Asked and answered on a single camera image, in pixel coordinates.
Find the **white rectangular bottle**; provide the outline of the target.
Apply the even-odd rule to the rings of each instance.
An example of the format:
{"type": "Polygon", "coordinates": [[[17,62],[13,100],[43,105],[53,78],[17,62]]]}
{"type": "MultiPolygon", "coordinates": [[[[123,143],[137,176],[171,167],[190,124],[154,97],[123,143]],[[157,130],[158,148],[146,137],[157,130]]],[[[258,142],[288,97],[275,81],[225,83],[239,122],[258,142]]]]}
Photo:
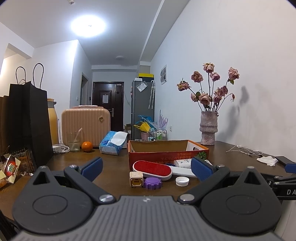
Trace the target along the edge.
{"type": "Polygon", "coordinates": [[[191,161],[192,159],[181,159],[181,160],[175,160],[174,165],[179,168],[191,168],[191,161]]]}

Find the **white bottle cap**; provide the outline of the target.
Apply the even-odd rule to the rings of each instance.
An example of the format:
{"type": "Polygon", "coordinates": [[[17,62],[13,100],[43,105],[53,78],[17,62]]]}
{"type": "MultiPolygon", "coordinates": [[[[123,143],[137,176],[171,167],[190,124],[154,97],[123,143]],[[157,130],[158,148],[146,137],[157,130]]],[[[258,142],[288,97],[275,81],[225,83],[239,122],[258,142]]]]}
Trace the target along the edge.
{"type": "Polygon", "coordinates": [[[180,177],[177,177],[175,179],[176,181],[176,185],[179,186],[179,187],[186,187],[189,185],[189,178],[188,177],[183,177],[183,176],[180,176],[180,177]]]}

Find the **beige cube adapter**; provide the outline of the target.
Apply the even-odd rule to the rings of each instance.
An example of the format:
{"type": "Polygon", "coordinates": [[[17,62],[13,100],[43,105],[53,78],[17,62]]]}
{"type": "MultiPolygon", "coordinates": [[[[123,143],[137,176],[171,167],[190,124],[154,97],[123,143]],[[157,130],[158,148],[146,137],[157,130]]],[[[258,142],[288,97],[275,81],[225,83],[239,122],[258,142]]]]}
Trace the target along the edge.
{"type": "Polygon", "coordinates": [[[144,184],[144,176],[142,172],[132,171],[129,173],[129,184],[131,187],[142,187],[144,184]]]}

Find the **purple gear cap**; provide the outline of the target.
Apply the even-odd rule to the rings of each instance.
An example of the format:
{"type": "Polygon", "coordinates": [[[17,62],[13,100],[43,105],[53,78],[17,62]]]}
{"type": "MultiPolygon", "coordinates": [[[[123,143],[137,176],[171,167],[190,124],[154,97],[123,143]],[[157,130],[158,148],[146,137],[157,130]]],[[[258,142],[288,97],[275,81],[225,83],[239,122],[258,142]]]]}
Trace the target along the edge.
{"type": "Polygon", "coordinates": [[[162,187],[162,181],[156,177],[148,177],[144,180],[144,188],[148,190],[157,190],[162,187]]]}

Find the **red lint brush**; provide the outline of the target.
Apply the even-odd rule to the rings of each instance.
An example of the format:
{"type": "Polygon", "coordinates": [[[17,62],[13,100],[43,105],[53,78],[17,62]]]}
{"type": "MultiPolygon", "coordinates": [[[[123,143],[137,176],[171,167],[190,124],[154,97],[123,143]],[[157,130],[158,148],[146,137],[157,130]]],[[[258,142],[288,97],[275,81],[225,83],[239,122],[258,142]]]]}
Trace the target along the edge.
{"type": "Polygon", "coordinates": [[[142,160],[136,161],[132,169],[134,172],[141,172],[145,178],[155,177],[161,181],[168,181],[173,175],[196,178],[191,169],[142,160]]]}

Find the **crumpled white tissue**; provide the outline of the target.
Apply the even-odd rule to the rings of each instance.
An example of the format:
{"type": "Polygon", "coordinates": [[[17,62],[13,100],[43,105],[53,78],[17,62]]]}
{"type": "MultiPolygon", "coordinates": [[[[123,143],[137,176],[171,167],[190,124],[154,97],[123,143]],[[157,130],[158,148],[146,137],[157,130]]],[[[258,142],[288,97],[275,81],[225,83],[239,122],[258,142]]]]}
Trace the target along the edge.
{"type": "Polygon", "coordinates": [[[278,160],[276,158],[273,158],[272,156],[267,156],[267,157],[261,157],[257,158],[257,161],[266,164],[267,166],[274,167],[278,160]]]}

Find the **orange fruit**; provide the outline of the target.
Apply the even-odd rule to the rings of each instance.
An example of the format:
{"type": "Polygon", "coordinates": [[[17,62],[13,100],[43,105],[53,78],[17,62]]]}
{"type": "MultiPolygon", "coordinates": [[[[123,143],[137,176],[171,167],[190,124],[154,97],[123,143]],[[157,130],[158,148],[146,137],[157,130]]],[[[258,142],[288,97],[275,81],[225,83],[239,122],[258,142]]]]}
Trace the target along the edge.
{"type": "Polygon", "coordinates": [[[82,145],[81,145],[81,149],[82,149],[83,152],[87,152],[87,153],[92,152],[92,150],[93,150],[92,142],[89,142],[89,141],[83,142],[82,145]]]}

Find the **blue tissue pack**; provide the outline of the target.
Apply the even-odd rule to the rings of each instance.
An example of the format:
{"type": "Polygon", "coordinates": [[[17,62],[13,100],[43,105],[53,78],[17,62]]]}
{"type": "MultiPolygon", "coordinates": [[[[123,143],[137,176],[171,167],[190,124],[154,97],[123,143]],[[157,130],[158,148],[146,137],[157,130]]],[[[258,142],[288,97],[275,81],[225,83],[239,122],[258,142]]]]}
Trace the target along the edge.
{"type": "Polygon", "coordinates": [[[127,132],[109,131],[99,145],[102,154],[118,156],[126,143],[127,132]]]}

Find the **clear glass cup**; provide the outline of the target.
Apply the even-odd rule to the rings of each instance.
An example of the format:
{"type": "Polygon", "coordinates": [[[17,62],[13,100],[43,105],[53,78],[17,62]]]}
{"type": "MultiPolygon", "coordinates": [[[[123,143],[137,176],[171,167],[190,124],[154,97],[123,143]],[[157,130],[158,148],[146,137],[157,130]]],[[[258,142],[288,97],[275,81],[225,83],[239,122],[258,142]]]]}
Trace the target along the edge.
{"type": "Polygon", "coordinates": [[[79,152],[80,150],[80,136],[81,136],[82,128],[80,128],[78,131],[74,132],[67,132],[67,145],[69,147],[69,150],[71,152],[79,152]]]}

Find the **orange cardboard box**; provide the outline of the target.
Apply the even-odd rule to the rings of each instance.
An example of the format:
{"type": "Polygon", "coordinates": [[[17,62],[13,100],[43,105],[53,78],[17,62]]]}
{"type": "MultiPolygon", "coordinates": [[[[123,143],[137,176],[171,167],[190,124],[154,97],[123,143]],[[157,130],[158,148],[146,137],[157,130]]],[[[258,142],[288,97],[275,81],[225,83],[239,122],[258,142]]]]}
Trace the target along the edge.
{"type": "Polygon", "coordinates": [[[147,161],[160,164],[172,164],[175,160],[192,159],[199,156],[209,157],[209,149],[191,140],[173,141],[129,141],[129,168],[137,161],[147,161]]]}

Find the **pink suitcase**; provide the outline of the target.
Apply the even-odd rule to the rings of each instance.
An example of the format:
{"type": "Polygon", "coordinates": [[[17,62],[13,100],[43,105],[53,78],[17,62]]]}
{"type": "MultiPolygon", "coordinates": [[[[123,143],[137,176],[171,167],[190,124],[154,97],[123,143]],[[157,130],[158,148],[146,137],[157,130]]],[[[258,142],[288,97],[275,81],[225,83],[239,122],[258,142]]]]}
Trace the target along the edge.
{"type": "Polygon", "coordinates": [[[64,110],[61,115],[62,142],[70,142],[71,133],[79,133],[80,142],[98,147],[110,131],[110,112],[96,105],[80,105],[64,110]]]}

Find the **snack packets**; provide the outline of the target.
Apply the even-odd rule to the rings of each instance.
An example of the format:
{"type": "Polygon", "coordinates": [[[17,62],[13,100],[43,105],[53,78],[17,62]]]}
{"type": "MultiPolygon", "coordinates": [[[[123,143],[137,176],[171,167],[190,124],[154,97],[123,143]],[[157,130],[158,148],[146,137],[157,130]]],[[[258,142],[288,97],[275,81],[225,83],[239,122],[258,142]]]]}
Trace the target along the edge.
{"type": "Polygon", "coordinates": [[[36,164],[28,149],[1,155],[1,188],[14,184],[18,176],[31,176],[35,170],[36,164]]]}

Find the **yellow blue toy pile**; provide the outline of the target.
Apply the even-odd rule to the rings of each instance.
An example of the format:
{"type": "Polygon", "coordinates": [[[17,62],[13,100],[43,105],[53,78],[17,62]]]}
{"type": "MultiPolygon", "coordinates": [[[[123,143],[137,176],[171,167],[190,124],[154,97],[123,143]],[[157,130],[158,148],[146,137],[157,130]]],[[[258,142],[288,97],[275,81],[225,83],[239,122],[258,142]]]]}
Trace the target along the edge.
{"type": "Polygon", "coordinates": [[[140,120],[133,125],[136,129],[141,131],[142,133],[149,133],[152,129],[154,129],[154,121],[150,116],[147,115],[139,115],[140,120]]]}

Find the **grey refrigerator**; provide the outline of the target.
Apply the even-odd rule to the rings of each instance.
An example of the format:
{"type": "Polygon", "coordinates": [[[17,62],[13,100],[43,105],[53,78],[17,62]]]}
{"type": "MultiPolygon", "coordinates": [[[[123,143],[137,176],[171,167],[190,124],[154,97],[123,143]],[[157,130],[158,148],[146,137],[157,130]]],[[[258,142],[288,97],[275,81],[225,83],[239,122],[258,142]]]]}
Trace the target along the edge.
{"type": "Polygon", "coordinates": [[[132,132],[131,140],[140,140],[140,130],[134,125],[141,125],[140,116],[149,116],[154,120],[154,103],[151,97],[153,81],[133,81],[132,82],[132,132]]]}

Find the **round ceiling lamp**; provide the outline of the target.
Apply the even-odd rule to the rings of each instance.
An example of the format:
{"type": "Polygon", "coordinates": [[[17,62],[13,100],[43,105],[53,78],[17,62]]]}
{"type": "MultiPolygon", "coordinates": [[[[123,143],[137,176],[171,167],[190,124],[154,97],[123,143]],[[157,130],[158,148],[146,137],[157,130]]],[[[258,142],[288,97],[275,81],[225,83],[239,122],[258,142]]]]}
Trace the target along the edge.
{"type": "Polygon", "coordinates": [[[107,23],[97,15],[80,15],[71,21],[69,28],[79,38],[94,38],[106,32],[107,23]]]}

